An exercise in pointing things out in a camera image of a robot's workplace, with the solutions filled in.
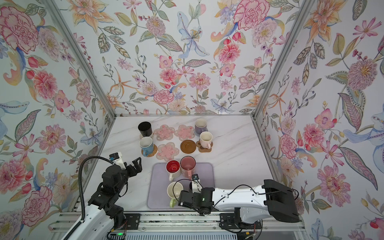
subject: flower coaster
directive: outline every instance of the flower coaster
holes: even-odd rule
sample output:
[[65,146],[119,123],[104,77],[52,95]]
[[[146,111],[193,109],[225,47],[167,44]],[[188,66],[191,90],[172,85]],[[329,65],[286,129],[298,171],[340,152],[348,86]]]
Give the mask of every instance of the flower coaster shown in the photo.
[[153,145],[153,152],[151,154],[148,154],[148,156],[144,156],[143,154],[143,150],[141,150],[141,154],[144,156],[144,157],[153,157],[155,156],[155,154],[157,153],[157,146],[154,144]]
[[163,141],[165,139],[171,140],[173,138],[173,133],[175,129],[173,127],[168,127],[168,125],[161,125],[160,128],[156,129],[153,133],[157,135],[156,139],[158,141]]
[[203,148],[200,144],[200,140],[196,142],[196,146],[199,148],[199,152],[211,152],[212,146],[214,145],[213,142],[211,142],[211,149]]
[[[150,135],[150,137],[153,139],[153,137],[154,137],[155,135],[152,133],[152,135]],[[143,135],[139,135],[139,137],[140,137],[140,139],[142,139],[143,138]]]
[[180,152],[173,142],[161,144],[158,149],[159,152],[156,154],[156,158],[166,162],[175,159],[175,156]]
[[180,149],[183,153],[190,154],[196,150],[196,144],[192,140],[184,140],[180,144]]
[[180,141],[191,139],[195,137],[195,128],[192,126],[180,125],[179,129],[175,131],[175,136],[179,137]]

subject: brown coaster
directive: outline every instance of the brown coaster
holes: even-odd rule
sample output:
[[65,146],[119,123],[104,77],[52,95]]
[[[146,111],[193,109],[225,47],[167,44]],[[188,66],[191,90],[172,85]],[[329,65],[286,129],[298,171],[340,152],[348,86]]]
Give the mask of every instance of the brown coaster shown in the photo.
[[214,145],[213,142],[211,142],[211,149],[203,148],[200,144],[200,140],[196,142],[196,146],[199,148],[199,152],[211,152],[212,146]]
[[153,157],[153,156],[155,156],[156,153],[157,153],[157,146],[154,144],[153,145],[153,152],[151,154],[149,154],[147,157]]
[[183,153],[193,153],[196,150],[196,144],[192,140],[184,140],[180,144],[180,149]]

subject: floral wallpaper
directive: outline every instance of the floral wallpaper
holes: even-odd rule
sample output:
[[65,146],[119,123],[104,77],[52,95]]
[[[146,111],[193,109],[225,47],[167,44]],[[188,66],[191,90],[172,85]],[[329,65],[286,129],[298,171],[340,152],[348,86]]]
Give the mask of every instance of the floral wallpaper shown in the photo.
[[0,1],[0,63],[0,239],[45,239],[112,119],[40,0]]
[[56,4],[117,114],[251,114],[300,8],[299,0]]
[[313,240],[384,239],[380,0],[317,0],[257,116]]

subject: table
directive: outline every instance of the table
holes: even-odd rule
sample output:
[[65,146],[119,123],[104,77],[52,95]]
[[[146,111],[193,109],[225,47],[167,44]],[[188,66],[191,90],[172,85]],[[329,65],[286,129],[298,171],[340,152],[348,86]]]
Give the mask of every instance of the table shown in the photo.
[[[214,167],[215,186],[223,189],[233,189],[240,184],[257,186],[264,183],[264,179],[272,179],[270,169],[257,137],[252,119],[249,115],[220,115],[220,116],[132,116],[117,117],[101,153],[102,157],[109,158],[114,152],[121,152],[123,161],[131,164],[138,157],[142,158],[142,172],[128,180],[128,192],[116,202],[124,211],[151,211],[147,208],[147,196],[151,180],[152,167],[158,160],[156,156],[144,157],[139,146],[139,123],[148,121],[152,130],[162,124],[178,129],[179,125],[195,126],[198,118],[207,120],[207,128],[214,137],[211,152],[200,153],[198,149],[191,154],[180,150],[181,141],[174,136],[171,140],[158,141],[157,146],[168,142],[175,143],[180,153],[176,160],[184,156],[192,156],[196,162],[210,162]],[[91,175],[84,192],[87,202],[97,190],[101,175],[110,164],[99,160]]]

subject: cup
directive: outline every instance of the cup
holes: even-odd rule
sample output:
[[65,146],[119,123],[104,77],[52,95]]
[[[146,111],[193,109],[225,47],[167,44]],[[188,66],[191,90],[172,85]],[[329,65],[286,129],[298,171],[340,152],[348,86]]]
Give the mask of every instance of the cup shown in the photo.
[[211,149],[211,143],[212,143],[212,133],[210,132],[202,132],[200,134],[200,144],[203,148]]
[[143,137],[140,140],[139,145],[143,150],[144,157],[147,157],[149,154],[153,153],[153,140],[151,137]]
[[205,119],[199,118],[195,121],[195,132],[197,135],[200,135],[202,132],[207,131],[207,121]]
[[176,205],[176,203],[177,203],[176,198],[180,197],[180,193],[183,190],[184,190],[183,185],[179,182],[172,182],[168,185],[167,194],[168,194],[168,197],[171,198],[170,203],[169,203],[170,207],[174,207]]
[[150,137],[152,135],[152,126],[149,122],[142,122],[138,127],[143,137]]
[[180,161],[181,172],[184,177],[188,177],[192,180],[192,175],[195,174],[196,160],[191,156],[185,156]]
[[167,162],[166,169],[169,174],[169,181],[173,181],[174,178],[177,178],[181,174],[180,163],[176,160],[171,160]]

